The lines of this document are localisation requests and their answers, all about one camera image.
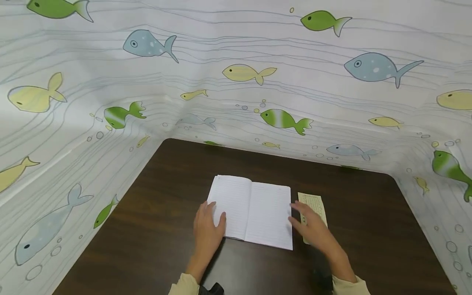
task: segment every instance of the open notebook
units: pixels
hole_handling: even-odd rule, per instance
[[[290,187],[218,175],[208,196],[213,201],[215,226],[226,212],[226,237],[293,250]]]

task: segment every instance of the dark wooden table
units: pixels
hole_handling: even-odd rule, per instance
[[[192,254],[193,219],[217,174],[318,194],[329,228],[370,292],[455,294],[388,175],[168,139],[104,223],[55,295],[166,295]],[[204,285],[227,295],[313,294],[307,248],[225,240]]]

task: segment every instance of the bubble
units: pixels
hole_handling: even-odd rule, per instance
[[[458,261],[454,261],[454,268],[458,271],[464,270],[464,268],[462,267],[462,264]]]
[[[56,248],[52,249],[51,256],[56,256],[57,254],[59,254],[61,249],[62,249],[61,246],[57,246]]]
[[[454,227],[454,229],[455,229],[455,232],[457,232],[457,233],[459,233],[459,234],[461,234],[461,233],[464,232],[464,228],[463,228],[462,225],[460,225],[460,224],[456,224],[455,227]]]
[[[41,273],[41,270],[42,270],[42,265],[36,265],[28,272],[28,274],[26,275],[26,280],[31,281],[35,277],[39,276],[39,274]]]
[[[455,245],[454,242],[451,242],[451,241],[446,242],[446,248],[451,253],[456,253],[457,252],[457,246]]]

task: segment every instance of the sleeve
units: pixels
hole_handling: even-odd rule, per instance
[[[200,286],[195,278],[189,274],[183,273],[177,284],[172,284],[169,295],[198,295]]]
[[[343,281],[333,276],[334,295],[371,295],[365,281],[356,276],[357,283]]]

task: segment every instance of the fish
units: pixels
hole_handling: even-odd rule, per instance
[[[69,3],[66,0],[31,0],[26,5],[26,8],[47,18],[66,18],[75,12],[81,17],[93,23],[90,17],[87,6],[89,0],[79,0],[74,3]]]
[[[340,156],[362,156],[362,158],[366,161],[371,160],[370,156],[374,156],[381,153],[381,151],[377,150],[368,150],[364,152],[363,150],[352,144],[335,144],[333,146],[330,146],[326,150],[328,152]]]
[[[183,94],[180,95],[180,97],[182,97],[186,101],[189,101],[189,100],[191,100],[192,98],[194,98],[195,96],[197,96],[199,94],[203,94],[206,97],[208,97],[208,95],[206,94],[206,89],[197,90],[197,91],[194,91],[194,92],[183,93]]]
[[[344,68],[354,78],[365,82],[378,82],[394,78],[395,86],[399,88],[401,77],[423,62],[424,60],[412,62],[397,71],[395,64],[387,56],[376,52],[369,52],[348,61],[344,64]]]
[[[273,144],[273,143],[264,142],[264,143],[262,143],[262,145],[265,145],[267,147],[276,147],[280,150],[280,144]]]
[[[231,81],[246,82],[256,79],[257,84],[264,84],[264,77],[270,76],[277,71],[276,67],[268,67],[258,73],[255,69],[248,65],[235,64],[223,70],[223,75]]]
[[[214,143],[213,141],[209,141],[209,140],[207,140],[207,141],[204,141],[203,143],[206,143],[206,144],[209,144],[209,145],[224,146],[224,145],[222,145],[222,144],[219,144],[219,143]]]
[[[143,57],[160,56],[167,52],[178,63],[176,56],[172,53],[172,46],[176,38],[175,35],[170,36],[162,46],[148,30],[135,30],[126,39],[123,49]]]
[[[462,171],[459,161],[452,154],[445,151],[434,151],[432,167],[434,173],[438,175],[466,183],[468,186],[464,192],[464,201],[470,202],[472,179]]]
[[[275,128],[295,128],[298,134],[305,135],[305,129],[311,129],[313,120],[303,118],[295,123],[292,115],[284,110],[270,109],[261,113],[264,121]]]
[[[421,177],[413,177],[413,178],[416,180],[416,183],[418,184],[418,186],[423,189],[423,195],[430,191],[430,189],[427,187],[426,180],[424,180]]]
[[[8,92],[8,100],[19,110],[31,113],[44,113],[49,110],[50,99],[67,102],[66,98],[57,90],[62,84],[62,73],[51,76],[48,88],[36,86],[20,86]]]
[[[127,115],[135,116],[138,119],[146,119],[146,117],[141,113],[146,108],[141,104],[141,101],[132,102],[129,106],[129,110],[122,107],[107,108],[103,111],[103,116],[111,127],[115,129],[123,129],[126,126],[125,119]]]
[[[98,213],[98,216],[95,219],[95,222],[93,223],[93,228],[99,227],[105,221],[105,219],[107,219],[108,215],[110,215],[111,208],[118,203],[119,201],[117,199],[117,195],[115,195],[111,200],[111,203],[108,204],[105,208],[103,208],[100,213]]]
[[[0,193],[10,187],[25,171],[26,167],[39,165],[40,162],[33,162],[29,157],[25,157],[20,164],[0,171]]]
[[[138,144],[136,145],[136,147],[137,148],[141,147],[149,137],[150,137],[149,135],[144,135],[144,137],[140,141],[138,141]]]
[[[41,217],[23,234],[15,247],[15,261],[18,266],[33,258],[54,239],[66,223],[72,208],[93,198],[92,195],[80,196],[81,192],[80,184],[75,184],[67,195],[67,205]]]
[[[305,28],[312,31],[324,31],[329,28],[334,28],[334,34],[340,37],[343,26],[351,19],[352,17],[336,19],[331,13],[325,10],[318,10],[307,14],[300,20]]]
[[[401,126],[400,124],[403,124],[390,117],[376,117],[376,118],[370,119],[369,122],[377,126],[397,127],[398,129],[400,129],[400,126]]]
[[[446,92],[436,98],[438,105],[452,110],[472,110],[472,90]]]
[[[212,128],[216,131],[216,127],[212,124],[216,121],[215,118],[206,118],[205,120],[200,119],[197,115],[194,114],[187,114],[185,117],[177,121],[176,125],[181,123],[186,123],[190,125],[201,125],[205,124],[208,127]]]

